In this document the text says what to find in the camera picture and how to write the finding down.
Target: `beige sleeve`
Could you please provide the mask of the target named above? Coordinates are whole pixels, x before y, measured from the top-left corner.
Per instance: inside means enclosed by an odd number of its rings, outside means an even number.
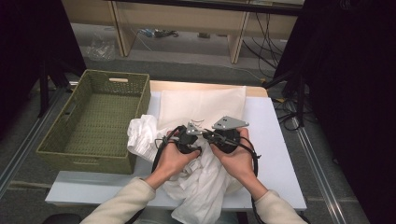
[[[291,205],[281,199],[273,190],[268,190],[255,204],[257,213],[267,224],[306,223],[297,215]]]
[[[114,198],[99,205],[81,223],[125,223],[155,198],[155,190],[144,180],[134,178]]]

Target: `metal bracket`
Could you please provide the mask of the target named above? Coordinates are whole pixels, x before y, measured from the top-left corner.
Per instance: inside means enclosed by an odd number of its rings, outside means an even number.
[[[212,128],[216,130],[230,130],[235,128],[247,127],[248,122],[242,121],[240,119],[233,119],[229,116],[224,116],[218,122],[216,122]]]

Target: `white cloth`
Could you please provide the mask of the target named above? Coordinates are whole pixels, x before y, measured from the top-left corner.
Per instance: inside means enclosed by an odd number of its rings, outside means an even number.
[[[223,116],[241,119],[245,107],[246,87],[214,91],[163,91],[160,116],[154,131],[152,119],[142,116],[131,121],[128,149],[148,161],[154,161],[157,149],[155,138],[189,121],[199,129],[212,129]],[[242,185],[228,175],[210,145],[200,137],[194,147],[203,154],[191,161],[179,175],[165,182],[163,188],[170,197],[184,199],[172,217],[183,223],[215,223],[221,212],[225,193],[234,192]]]
[[[155,140],[166,135],[167,130],[158,131],[157,119],[152,115],[142,115],[140,119],[132,119],[127,131],[129,136],[127,148],[131,153],[153,162],[158,151]]]

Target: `wicker basket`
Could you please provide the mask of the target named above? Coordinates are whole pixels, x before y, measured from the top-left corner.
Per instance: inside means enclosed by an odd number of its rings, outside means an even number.
[[[149,75],[86,70],[36,153],[59,170],[131,174],[126,133],[149,100]]]

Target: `person's right hand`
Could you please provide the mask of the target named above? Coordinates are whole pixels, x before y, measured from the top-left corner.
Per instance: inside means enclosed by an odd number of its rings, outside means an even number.
[[[248,139],[248,129],[236,129],[241,137]],[[240,144],[251,148],[250,143],[244,138],[241,138]],[[250,152],[242,147],[237,147],[234,152],[227,154],[222,152],[218,147],[210,144],[213,154],[219,158],[227,172],[240,181],[242,177],[254,175],[252,158]]]
[[[241,137],[248,139],[248,129],[236,129]],[[240,144],[251,148],[250,143],[241,138]],[[227,154],[222,152],[218,147],[210,145],[216,157],[219,158],[228,174],[237,179],[251,194],[254,201],[257,201],[264,195],[268,189],[254,175],[252,158],[250,152],[242,147],[237,147],[234,152]]]

